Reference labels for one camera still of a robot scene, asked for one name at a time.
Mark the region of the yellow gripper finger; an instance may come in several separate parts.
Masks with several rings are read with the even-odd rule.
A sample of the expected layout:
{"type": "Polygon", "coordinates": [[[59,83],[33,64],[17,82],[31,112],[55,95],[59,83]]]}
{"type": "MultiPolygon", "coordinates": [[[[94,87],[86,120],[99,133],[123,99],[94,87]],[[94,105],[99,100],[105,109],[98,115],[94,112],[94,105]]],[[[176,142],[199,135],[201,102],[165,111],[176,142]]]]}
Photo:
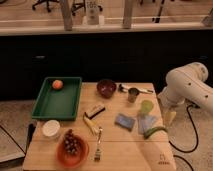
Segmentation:
{"type": "Polygon", "coordinates": [[[173,122],[175,117],[176,117],[176,112],[175,111],[167,112],[165,114],[165,125],[169,126],[173,122]]]}

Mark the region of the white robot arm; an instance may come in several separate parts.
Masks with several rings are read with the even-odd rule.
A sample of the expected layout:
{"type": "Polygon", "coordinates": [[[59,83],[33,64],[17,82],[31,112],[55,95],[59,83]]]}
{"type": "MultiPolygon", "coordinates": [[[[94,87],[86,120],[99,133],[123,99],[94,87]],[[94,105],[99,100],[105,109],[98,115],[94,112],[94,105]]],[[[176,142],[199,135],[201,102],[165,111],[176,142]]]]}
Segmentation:
{"type": "Polygon", "coordinates": [[[176,116],[172,108],[182,105],[186,99],[213,114],[213,88],[205,83],[208,75],[207,67],[200,62],[172,69],[166,74],[166,86],[158,94],[165,126],[176,116]]]}

